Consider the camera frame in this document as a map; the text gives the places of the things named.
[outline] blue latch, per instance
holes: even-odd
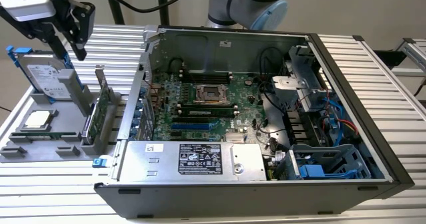
[[[93,163],[92,163],[92,167],[93,168],[105,168],[106,167],[106,159],[102,158],[95,158],[93,159]]]
[[[300,176],[304,179],[351,179],[357,177],[357,170],[343,173],[325,173],[321,165],[304,165],[298,168]]]
[[[304,165],[298,168],[301,178],[325,178],[325,171],[321,165]]]
[[[23,54],[28,54],[33,51],[32,48],[25,48],[25,47],[20,47],[15,50],[15,53],[23,53]]]

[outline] red cable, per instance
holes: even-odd
[[[343,120],[343,119],[337,119],[337,120],[339,122],[346,123],[347,125],[350,125],[353,127],[353,129],[354,129],[355,134],[358,135],[358,128],[355,127],[355,125],[350,121]]]
[[[311,92],[309,92],[304,98],[301,98],[301,100],[297,102],[296,106],[294,106],[294,111],[297,110],[297,108],[300,107],[301,103],[302,103],[302,100],[306,99],[306,97],[311,94]]]

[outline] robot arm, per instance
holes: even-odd
[[[116,0],[140,13],[170,5],[170,0],[157,7],[140,9],[124,0]],[[208,27],[233,27],[274,30],[286,12],[285,0],[209,0]],[[84,46],[93,31],[95,5],[75,0],[0,0],[0,16],[29,39],[47,43],[59,59],[67,59],[67,50],[56,36],[55,28],[67,38],[75,55],[84,60]]]
[[[84,60],[84,45],[92,34],[95,5],[75,0],[0,0],[0,16],[29,38],[47,43],[59,59],[67,50],[55,28],[67,38],[75,55]]]
[[[285,0],[209,0],[206,27],[274,30],[286,13]]]

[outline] wall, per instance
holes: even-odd
[[[113,24],[108,0],[84,0],[96,5],[96,23]],[[140,8],[157,5],[157,0],[126,0]],[[180,0],[169,7],[172,25],[201,26],[208,16],[209,0]],[[402,37],[426,38],[426,0],[288,0],[289,11],[278,30],[317,32],[321,34],[362,35],[375,49],[391,49]],[[121,6],[126,24],[158,24],[158,12],[140,14]],[[0,64],[12,65],[1,50],[8,46],[31,46],[48,49],[39,40],[28,40],[0,19]],[[9,96],[13,105],[28,87],[24,76],[15,69],[0,76],[0,93]],[[405,79],[411,91],[417,79]],[[418,96],[426,99],[426,90]]]

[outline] capacitor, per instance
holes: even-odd
[[[129,134],[130,136],[134,136],[138,133],[138,130],[136,128],[130,128]]]
[[[246,81],[244,81],[244,85],[250,87],[253,85],[253,81],[248,79]]]
[[[138,96],[140,97],[144,97],[145,95],[146,95],[146,89],[142,87],[142,88],[140,88],[140,91],[138,91]]]
[[[134,111],[134,113],[133,113],[133,117],[134,118],[140,118],[141,117],[141,112],[137,110],[137,111]]]
[[[141,109],[144,107],[144,104],[138,101],[137,103],[136,103],[136,109]]]
[[[138,119],[136,119],[136,118],[133,118],[133,120],[132,120],[132,126],[134,127],[134,126],[137,126],[138,124],[140,124],[140,120]]]

